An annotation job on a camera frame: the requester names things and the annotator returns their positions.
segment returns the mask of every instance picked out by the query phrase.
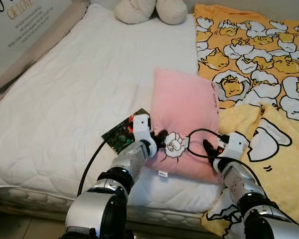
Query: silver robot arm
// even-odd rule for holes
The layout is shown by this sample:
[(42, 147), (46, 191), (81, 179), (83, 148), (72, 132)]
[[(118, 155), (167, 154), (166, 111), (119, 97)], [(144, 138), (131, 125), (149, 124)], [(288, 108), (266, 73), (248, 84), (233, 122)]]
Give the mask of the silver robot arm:
[[(242, 135), (231, 133), (219, 156), (239, 160), (247, 145)], [(299, 239), (299, 225), (268, 199), (263, 188), (241, 164), (215, 159), (213, 167), (221, 173), (232, 201), (242, 214), (246, 239)]]
[(61, 239), (124, 238), (128, 195), (146, 159), (157, 152), (148, 115), (134, 116), (133, 129), (136, 141), (122, 150), (110, 169), (71, 205), (66, 234)]

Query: floor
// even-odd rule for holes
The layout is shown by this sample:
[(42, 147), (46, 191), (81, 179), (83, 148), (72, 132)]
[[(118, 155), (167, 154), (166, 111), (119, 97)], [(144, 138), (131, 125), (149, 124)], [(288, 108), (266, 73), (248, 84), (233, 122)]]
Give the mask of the floor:
[[(0, 213), (0, 239), (58, 239), (64, 233), (64, 223)], [(134, 233), (135, 239), (172, 239)]]

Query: pink fabric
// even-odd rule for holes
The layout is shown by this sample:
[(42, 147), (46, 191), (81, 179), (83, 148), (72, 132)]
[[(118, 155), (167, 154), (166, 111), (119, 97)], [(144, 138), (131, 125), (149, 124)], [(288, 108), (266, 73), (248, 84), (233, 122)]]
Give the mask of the pink fabric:
[[(220, 176), (206, 158), (184, 150), (185, 136), (197, 128), (218, 132), (218, 96), (213, 82), (196, 75), (170, 70), (155, 70), (151, 110), (152, 129), (157, 135), (167, 130), (166, 148), (159, 150), (146, 165), (155, 170), (196, 178), (211, 183), (221, 183)], [(217, 137), (207, 132), (192, 135), (190, 149), (207, 155), (202, 145), (207, 139), (217, 148)]]

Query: mattress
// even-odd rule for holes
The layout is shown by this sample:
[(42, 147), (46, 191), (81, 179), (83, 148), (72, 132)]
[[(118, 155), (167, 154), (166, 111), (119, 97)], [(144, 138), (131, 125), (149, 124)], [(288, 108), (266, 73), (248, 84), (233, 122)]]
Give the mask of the mattress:
[[(64, 220), (72, 202), (72, 200), (52, 196), (46, 192), (24, 188), (0, 188), (0, 206), (12, 210), (13, 213), (30, 213), (31, 216)], [(131, 222), (204, 231), (200, 223), (201, 213), (128, 205), (127, 218)]]
[[(66, 210), (101, 135), (144, 108), (150, 112), (156, 67), (197, 72), (194, 18), (126, 25), (97, 4), (0, 102), (0, 197)], [(85, 182), (91, 186), (116, 154), (105, 145)], [(144, 168), (130, 207), (200, 217), (222, 186)]]

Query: patterned blanket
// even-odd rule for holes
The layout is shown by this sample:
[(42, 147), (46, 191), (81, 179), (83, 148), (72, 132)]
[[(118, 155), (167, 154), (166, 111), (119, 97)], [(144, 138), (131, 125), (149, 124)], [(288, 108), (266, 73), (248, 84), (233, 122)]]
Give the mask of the patterned blanket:
[[(241, 160), (299, 223), (299, 22), (200, 4), (195, 18), (198, 74), (218, 85), (220, 133), (245, 136)], [(226, 239), (245, 238), (227, 188), (202, 224)]]

